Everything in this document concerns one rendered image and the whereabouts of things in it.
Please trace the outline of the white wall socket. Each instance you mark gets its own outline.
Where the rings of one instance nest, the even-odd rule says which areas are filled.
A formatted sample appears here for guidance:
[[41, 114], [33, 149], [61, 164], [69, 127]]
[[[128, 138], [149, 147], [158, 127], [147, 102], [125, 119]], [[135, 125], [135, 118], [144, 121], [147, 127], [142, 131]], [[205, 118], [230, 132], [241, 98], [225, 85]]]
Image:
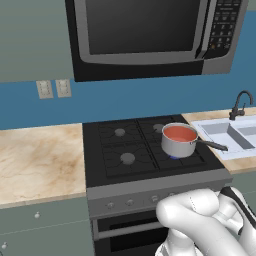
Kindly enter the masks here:
[[52, 85], [50, 80], [36, 82], [40, 99], [51, 99], [53, 97]]
[[66, 98], [72, 96], [69, 79], [57, 80], [56, 89], [59, 98]]

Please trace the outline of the black and grey stove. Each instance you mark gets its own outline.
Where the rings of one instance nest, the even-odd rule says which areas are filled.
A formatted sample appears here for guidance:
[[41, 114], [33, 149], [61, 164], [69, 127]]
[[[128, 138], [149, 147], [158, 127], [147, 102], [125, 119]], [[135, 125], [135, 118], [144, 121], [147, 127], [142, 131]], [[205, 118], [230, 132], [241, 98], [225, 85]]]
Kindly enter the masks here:
[[[155, 211], [157, 203], [170, 192], [219, 191], [232, 181], [229, 171], [201, 143], [192, 156], [183, 159], [170, 159], [162, 150], [162, 127], [184, 121], [181, 115], [170, 115], [82, 126], [90, 222]], [[159, 199], [152, 203], [154, 195]], [[134, 205], [126, 205], [129, 199]], [[113, 209], [106, 207], [109, 202], [114, 202]]]

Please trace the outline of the black oven door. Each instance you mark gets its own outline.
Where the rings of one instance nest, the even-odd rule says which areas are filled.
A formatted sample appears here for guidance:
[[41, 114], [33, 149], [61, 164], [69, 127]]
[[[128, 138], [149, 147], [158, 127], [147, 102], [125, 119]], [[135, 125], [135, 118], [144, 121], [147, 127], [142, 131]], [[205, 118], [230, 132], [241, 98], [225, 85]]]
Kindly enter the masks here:
[[[100, 231], [159, 222], [154, 210], [97, 219]], [[159, 229], [100, 239], [94, 243], [95, 256], [155, 256], [168, 229]]]

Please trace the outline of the black tap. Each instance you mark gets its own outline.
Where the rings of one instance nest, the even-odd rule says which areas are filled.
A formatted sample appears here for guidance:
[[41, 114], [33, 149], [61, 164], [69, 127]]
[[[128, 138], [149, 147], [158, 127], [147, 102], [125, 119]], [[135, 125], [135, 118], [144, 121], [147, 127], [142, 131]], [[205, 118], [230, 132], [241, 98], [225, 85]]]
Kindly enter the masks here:
[[239, 109], [239, 102], [240, 102], [240, 98], [243, 94], [246, 94], [249, 97], [249, 103], [253, 104], [254, 99], [252, 94], [248, 91], [248, 90], [242, 90], [237, 98], [236, 98], [236, 102], [234, 107], [232, 108], [232, 110], [229, 112], [229, 119], [231, 121], [234, 121], [236, 119], [237, 116], [244, 116], [245, 115], [245, 108]]

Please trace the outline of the black and silver microwave oven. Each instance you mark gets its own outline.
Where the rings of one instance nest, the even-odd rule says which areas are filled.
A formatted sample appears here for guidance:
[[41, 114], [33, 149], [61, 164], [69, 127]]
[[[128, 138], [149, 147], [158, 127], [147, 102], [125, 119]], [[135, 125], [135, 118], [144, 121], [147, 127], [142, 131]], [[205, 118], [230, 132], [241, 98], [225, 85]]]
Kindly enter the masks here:
[[77, 82], [228, 73], [249, 0], [217, 0], [208, 49], [203, 59], [153, 65], [97, 64], [79, 55], [74, 0], [65, 0], [74, 80]]

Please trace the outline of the microwave oven door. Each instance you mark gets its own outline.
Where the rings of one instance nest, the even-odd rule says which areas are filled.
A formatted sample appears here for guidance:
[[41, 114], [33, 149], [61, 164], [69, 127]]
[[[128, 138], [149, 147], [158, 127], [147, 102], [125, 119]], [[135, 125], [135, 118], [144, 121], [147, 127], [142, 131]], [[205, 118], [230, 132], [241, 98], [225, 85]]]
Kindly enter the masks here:
[[153, 65], [195, 58], [208, 0], [74, 0], [87, 63]]

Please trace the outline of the grey-green drawer front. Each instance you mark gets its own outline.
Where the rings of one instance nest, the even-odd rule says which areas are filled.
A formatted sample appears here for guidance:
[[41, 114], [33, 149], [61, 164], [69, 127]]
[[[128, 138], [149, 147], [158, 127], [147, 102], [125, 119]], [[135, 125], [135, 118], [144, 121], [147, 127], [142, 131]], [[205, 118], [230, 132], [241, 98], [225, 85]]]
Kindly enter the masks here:
[[89, 218], [87, 198], [0, 209], [0, 234], [72, 223]]

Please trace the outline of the grey-green cupboard under sink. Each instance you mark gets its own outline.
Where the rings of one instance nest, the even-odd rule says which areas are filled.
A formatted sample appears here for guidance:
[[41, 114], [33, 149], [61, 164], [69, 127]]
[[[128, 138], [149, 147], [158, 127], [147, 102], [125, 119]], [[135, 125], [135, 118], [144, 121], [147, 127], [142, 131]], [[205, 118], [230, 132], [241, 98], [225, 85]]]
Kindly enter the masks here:
[[234, 174], [232, 186], [244, 195], [250, 205], [256, 207], [256, 172]]

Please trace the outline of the white double sink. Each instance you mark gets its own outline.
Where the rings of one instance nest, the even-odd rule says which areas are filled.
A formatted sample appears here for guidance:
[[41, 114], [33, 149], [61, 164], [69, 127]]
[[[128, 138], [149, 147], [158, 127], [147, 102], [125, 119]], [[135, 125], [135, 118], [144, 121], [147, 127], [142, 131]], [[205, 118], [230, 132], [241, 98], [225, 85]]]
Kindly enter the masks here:
[[256, 157], [256, 115], [193, 121], [201, 138], [228, 147], [215, 150], [222, 160]]

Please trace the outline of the red marinara sauce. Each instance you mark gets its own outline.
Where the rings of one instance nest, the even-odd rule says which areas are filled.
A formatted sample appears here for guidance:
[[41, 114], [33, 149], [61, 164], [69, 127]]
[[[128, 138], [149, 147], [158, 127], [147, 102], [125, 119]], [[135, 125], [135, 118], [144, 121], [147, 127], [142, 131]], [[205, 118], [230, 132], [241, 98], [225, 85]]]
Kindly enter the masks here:
[[169, 139], [177, 142], [189, 142], [197, 138], [194, 130], [184, 126], [170, 126], [164, 129], [164, 134]]

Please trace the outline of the grey-green wall cupboard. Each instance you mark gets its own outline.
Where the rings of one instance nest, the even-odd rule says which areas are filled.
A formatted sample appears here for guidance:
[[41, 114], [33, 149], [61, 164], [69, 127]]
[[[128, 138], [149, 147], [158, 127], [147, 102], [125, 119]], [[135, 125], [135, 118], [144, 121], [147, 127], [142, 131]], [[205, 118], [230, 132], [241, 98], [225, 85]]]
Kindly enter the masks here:
[[0, 0], [0, 82], [72, 77], [65, 0]]

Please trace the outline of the grey-green cupboard door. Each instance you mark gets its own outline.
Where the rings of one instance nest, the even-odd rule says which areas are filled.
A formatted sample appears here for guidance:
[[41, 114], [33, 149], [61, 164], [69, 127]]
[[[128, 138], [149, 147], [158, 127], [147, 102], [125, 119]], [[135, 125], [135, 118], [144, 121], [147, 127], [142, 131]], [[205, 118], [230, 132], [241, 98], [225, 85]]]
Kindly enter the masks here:
[[0, 235], [0, 256], [94, 256], [88, 220]]

